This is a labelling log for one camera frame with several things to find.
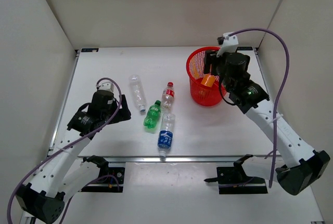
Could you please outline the orange juice bottle gold cap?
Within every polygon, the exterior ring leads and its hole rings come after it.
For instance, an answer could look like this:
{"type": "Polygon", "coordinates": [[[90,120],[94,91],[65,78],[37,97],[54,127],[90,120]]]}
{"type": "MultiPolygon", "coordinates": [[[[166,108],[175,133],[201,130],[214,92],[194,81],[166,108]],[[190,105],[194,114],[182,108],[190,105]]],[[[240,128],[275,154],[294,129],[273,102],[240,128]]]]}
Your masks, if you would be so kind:
{"type": "Polygon", "coordinates": [[[214,83],[215,83],[215,76],[210,74],[206,74],[201,81],[202,85],[209,88],[213,87],[214,83]]]}

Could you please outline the clear bottle white cap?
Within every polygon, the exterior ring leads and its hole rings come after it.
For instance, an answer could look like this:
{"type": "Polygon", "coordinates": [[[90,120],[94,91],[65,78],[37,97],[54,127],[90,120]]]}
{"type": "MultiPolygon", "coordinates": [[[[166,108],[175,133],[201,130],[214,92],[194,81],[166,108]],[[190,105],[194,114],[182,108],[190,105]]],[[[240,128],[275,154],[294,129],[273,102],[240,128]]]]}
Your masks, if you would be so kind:
{"type": "Polygon", "coordinates": [[[129,77],[129,84],[136,108],[140,113],[144,113],[146,111],[146,97],[140,77],[138,75],[131,75],[129,77]]]}

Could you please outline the orange soda bottle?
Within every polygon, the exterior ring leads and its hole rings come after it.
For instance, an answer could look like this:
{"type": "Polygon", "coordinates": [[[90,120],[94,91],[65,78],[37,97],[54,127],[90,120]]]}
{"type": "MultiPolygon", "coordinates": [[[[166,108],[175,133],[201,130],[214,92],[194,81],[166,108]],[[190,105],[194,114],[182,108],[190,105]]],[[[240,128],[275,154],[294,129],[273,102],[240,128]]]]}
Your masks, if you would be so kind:
{"type": "Polygon", "coordinates": [[[211,95],[211,88],[209,88],[209,87],[204,87],[204,88],[199,87],[197,94],[198,94],[198,99],[199,100],[206,100],[211,95]]]}

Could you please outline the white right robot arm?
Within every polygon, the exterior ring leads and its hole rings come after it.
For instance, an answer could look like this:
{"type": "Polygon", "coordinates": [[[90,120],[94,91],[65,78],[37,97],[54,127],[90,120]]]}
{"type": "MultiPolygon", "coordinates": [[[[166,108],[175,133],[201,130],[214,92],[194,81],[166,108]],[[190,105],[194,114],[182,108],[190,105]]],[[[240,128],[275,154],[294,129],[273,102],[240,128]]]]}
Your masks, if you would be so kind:
{"type": "Polygon", "coordinates": [[[208,50],[204,73],[217,75],[219,87],[229,93],[232,105],[251,119],[273,143],[271,161],[245,155],[234,162],[231,172],[219,180],[222,186],[241,186],[253,178],[273,180],[289,194],[298,195],[319,179],[330,157],[307,144],[277,112],[269,95],[250,79],[248,55],[208,50]]]}

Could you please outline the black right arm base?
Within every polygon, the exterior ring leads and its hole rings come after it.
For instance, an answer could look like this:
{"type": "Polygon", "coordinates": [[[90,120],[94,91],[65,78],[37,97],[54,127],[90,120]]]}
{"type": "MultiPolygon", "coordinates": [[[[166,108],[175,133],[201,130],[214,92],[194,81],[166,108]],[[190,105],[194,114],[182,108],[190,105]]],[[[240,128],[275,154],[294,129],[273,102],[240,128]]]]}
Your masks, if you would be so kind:
{"type": "Polygon", "coordinates": [[[206,178],[204,182],[217,183],[220,195],[267,194],[266,182],[263,178],[249,177],[241,165],[253,155],[247,154],[236,160],[232,167],[217,167],[217,176],[206,178]]]}

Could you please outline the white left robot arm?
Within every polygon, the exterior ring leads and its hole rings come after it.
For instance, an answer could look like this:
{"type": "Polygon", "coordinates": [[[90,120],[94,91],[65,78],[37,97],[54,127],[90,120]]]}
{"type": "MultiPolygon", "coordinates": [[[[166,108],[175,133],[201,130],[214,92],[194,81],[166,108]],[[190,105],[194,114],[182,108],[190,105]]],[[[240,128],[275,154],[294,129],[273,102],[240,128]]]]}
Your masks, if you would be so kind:
{"type": "Polygon", "coordinates": [[[67,125],[72,137],[60,142],[58,151],[42,161],[28,183],[19,185],[15,197],[20,207],[44,223],[54,223],[65,203],[92,181],[109,177],[108,162],[93,155],[83,159],[77,170],[68,173],[80,152],[102,127],[131,118],[126,97],[116,100],[110,89],[98,89],[91,102],[82,105],[67,125]]]}

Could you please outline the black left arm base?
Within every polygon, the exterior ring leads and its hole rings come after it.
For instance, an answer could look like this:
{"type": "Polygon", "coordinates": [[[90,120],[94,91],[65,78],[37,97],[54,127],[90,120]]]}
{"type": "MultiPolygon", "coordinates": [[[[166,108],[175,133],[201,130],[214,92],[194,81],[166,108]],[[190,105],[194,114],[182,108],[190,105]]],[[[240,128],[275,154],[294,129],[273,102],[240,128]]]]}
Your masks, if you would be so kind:
{"type": "Polygon", "coordinates": [[[103,162],[97,181],[86,185],[81,192],[122,193],[124,188],[125,165],[103,162]]]}

